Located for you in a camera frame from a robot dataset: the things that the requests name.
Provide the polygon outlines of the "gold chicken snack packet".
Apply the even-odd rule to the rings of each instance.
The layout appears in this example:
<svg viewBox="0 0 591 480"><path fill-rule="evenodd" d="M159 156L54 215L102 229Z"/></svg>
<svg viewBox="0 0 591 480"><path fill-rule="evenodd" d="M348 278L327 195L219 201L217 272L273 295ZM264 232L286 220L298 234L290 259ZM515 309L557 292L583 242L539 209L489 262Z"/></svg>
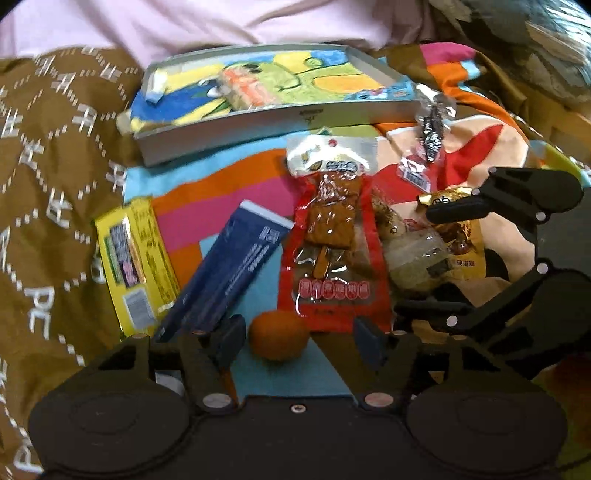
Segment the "gold chicken snack packet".
<svg viewBox="0 0 591 480"><path fill-rule="evenodd" d="M451 203L469 197L472 189L466 186L453 186L418 197L424 207L439 203ZM440 234L451 253L449 278L456 280L477 280L486 277L486 256L480 221L466 220L438 224L435 230Z"/></svg>

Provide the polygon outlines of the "plastic bag of clothes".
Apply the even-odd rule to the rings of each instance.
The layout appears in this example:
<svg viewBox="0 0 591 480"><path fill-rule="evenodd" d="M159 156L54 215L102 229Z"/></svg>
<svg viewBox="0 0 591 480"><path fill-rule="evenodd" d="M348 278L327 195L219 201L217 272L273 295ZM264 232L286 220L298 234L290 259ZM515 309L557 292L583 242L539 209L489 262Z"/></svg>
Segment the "plastic bag of clothes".
<svg viewBox="0 0 591 480"><path fill-rule="evenodd" d="M577 1L433 1L479 48L568 105L590 101L590 13Z"/></svg>

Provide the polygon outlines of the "orange white wafer snack pack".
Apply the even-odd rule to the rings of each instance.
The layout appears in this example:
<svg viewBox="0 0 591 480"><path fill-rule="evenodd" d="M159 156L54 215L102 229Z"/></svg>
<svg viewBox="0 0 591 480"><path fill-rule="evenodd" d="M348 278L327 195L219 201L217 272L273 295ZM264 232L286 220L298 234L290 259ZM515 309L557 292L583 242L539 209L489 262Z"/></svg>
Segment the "orange white wafer snack pack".
<svg viewBox="0 0 591 480"><path fill-rule="evenodd" d="M254 68L246 65L230 65L217 75L218 90L235 111L273 107L281 100L260 82Z"/></svg>

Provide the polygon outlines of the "clear pack braised meat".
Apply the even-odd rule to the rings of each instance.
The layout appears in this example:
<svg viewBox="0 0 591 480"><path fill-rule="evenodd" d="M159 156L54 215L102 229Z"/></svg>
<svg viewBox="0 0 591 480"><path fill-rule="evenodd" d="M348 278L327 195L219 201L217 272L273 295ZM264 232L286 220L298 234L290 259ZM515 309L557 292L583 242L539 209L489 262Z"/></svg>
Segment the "clear pack braised meat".
<svg viewBox="0 0 591 480"><path fill-rule="evenodd" d="M391 282L399 290L427 294L451 271L451 252L432 227L404 219L378 188L372 206Z"/></svg>

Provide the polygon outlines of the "small orange tangerine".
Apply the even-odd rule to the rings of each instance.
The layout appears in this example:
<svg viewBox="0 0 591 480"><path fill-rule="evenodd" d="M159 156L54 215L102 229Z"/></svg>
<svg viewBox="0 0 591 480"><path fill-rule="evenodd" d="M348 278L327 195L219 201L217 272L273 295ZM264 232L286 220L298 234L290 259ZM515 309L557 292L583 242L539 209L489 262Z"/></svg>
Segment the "small orange tangerine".
<svg viewBox="0 0 591 480"><path fill-rule="evenodd" d="M291 311L273 310L256 316L249 325L249 349L260 358L287 362L301 357L308 346L308 327Z"/></svg>

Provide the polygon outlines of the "brown PF patterned quilt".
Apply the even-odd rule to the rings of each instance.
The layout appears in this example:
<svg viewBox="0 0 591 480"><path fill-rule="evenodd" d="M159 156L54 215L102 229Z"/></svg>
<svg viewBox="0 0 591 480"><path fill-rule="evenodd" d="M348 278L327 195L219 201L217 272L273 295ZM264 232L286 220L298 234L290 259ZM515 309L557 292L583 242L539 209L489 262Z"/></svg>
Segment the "brown PF patterned quilt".
<svg viewBox="0 0 591 480"><path fill-rule="evenodd" d="M140 162L116 118L141 68L120 49L55 50L1 64L1 475L41 465L36 402L121 337L94 221Z"/></svg>

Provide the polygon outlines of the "red tofu skewer snack pack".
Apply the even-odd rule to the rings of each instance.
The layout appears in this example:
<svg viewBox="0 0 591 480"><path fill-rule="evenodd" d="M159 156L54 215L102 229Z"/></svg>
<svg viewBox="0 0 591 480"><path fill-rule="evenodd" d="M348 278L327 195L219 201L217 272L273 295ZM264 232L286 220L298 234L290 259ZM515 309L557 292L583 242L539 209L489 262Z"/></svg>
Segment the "red tofu skewer snack pack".
<svg viewBox="0 0 591 480"><path fill-rule="evenodd" d="M372 206L377 140L293 134L287 170L300 197L283 246L277 306L315 332L352 331L356 317L389 330L389 275Z"/></svg>

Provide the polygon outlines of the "grey cardboard tray box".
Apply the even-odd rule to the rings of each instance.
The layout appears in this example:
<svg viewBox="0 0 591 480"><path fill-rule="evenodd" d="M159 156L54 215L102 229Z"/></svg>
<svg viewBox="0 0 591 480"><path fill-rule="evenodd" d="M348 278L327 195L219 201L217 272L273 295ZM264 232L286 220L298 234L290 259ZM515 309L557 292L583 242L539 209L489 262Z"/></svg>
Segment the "grey cardboard tray box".
<svg viewBox="0 0 591 480"><path fill-rule="evenodd" d="M416 84L337 44L226 46L150 64L121 125L151 167L291 132L414 120Z"/></svg>

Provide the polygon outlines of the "pink hanging cloth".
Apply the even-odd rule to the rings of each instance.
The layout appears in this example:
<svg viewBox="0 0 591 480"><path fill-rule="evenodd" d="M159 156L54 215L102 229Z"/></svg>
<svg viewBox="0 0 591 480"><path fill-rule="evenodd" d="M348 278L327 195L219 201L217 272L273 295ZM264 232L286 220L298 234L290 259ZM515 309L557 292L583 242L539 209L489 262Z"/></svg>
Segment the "pink hanging cloth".
<svg viewBox="0 0 591 480"><path fill-rule="evenodd" d="M1 21L1 55L121 47L146 66L218 45L338 43L380 50L434 36L426 1L22 1Z"/></svg>

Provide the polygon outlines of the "yellow snack packet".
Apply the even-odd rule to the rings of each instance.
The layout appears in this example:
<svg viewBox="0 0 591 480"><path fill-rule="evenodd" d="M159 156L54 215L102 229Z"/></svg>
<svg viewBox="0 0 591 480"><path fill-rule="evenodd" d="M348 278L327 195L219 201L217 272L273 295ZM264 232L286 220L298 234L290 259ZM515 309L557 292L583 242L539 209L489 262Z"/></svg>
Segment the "yellow snack packet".
<svg viewBox="0 0 591 480"><path fill-rule="evenodd" d="M122 334L151 336L180 292L151 199L135 198L94 225Z"/></svg>

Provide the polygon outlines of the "dark blue tube box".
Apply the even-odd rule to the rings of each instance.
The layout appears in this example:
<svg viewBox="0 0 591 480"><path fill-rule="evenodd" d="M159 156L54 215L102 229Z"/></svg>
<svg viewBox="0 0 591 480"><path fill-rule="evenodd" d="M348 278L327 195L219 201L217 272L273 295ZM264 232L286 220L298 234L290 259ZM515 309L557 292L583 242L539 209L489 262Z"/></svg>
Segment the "dark blue tube box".
<svg viewBox="0 0 591 480"><path fill-rule="evenodd" d="M293 227L287 218L242 201L152 339L162 343L182 332L213 331Z"/></svg>

